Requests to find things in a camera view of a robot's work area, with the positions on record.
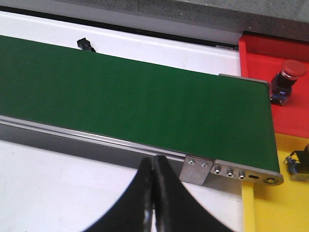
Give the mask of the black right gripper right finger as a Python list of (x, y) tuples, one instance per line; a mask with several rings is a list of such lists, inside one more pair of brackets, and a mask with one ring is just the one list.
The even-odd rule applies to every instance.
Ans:
[(168, 159), (153, 161), (154, 208), (158, 232), (230, 232), (189, 193)]

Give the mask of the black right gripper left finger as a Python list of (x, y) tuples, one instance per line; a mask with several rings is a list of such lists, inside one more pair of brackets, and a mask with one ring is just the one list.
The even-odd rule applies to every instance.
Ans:
[(86, 232), (150, 232), (152, 227), (152, 159), (144, 158), (116, 203)]

